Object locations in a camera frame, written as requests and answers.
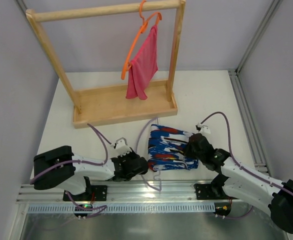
clothes hanger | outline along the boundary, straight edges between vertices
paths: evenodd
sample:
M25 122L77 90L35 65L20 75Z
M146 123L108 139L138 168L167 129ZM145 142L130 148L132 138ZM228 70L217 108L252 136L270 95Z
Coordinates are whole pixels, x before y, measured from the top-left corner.
M126 72L129 71L129 69L132 67L132 64L129 62L130 61L130 57L131 54L133 52L133 49L135 48L135 45L140 37L141 34L143 34L145 32L145 30L148 28L148 23L151 20L151 18L153 18L155 15L157 15L155 24L158 25L159 21L162 20L162 15L159 11L154 12L153 14L151 14L146 20L142 15L142 6L143 4L146 2L146 0L143 0L140 4L140 8L139 8L139 15L140 18L142 18L142 26L140 27L138 33L135 36L135 39L131 45L130 51L127 54L127 57L125 59L123 68L122 68L122 74L121 74L121 79L124 80L126 77Z

wall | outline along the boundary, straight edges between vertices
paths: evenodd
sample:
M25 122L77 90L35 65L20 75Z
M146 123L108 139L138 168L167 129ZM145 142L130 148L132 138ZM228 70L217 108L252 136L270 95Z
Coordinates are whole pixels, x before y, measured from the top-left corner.
M57 77L13 0L0 1L0 240L37 153Z
M37 12L48 12L140 1L25 0L25 3ZM177 69L236 68L271 1L186 0ZM160 70L168 70L175 10L161 13L158 66ZM119 71L141 22L138 13L130 13L45 22L43 26L67 72ZM140 37L137 46L144 38Z
M293 1L283 1L241 79L274 177L293 180Z

wooden rack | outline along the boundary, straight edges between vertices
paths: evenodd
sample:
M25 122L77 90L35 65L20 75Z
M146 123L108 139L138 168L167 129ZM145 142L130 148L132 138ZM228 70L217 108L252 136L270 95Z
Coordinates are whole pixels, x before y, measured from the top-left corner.
M142 11L176 9L168 79L153 79L145 90L147 100L126 99L126 84L74 90L41 24L41 22L66 19L135 13L139 11L140 3L41 13L36 13L33 9L26 10L27 20L74 104L73 125L75 128L87 127L88 123L98 126L173 116L178 113L173 83L185 4L185 0L150 1L143 4Z

pink cloth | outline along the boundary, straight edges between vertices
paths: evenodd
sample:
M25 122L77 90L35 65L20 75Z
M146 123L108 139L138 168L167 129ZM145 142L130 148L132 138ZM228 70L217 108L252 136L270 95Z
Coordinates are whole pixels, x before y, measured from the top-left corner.
M139 97L141 100L146 100L148 98L144 90L158 70L157 36L158 26L154 25L131 61L132 67L128 71L127 99Z

wooden base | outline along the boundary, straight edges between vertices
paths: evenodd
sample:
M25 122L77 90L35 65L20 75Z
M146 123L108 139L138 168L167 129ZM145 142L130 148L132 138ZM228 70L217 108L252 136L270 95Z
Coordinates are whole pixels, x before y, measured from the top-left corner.
M88 123L99 126L177 115L174 94L169 102L166 86L167 80L150 82L147 100L126 99L127 84L78 90L82 113L74 108L73 125L79 129Z

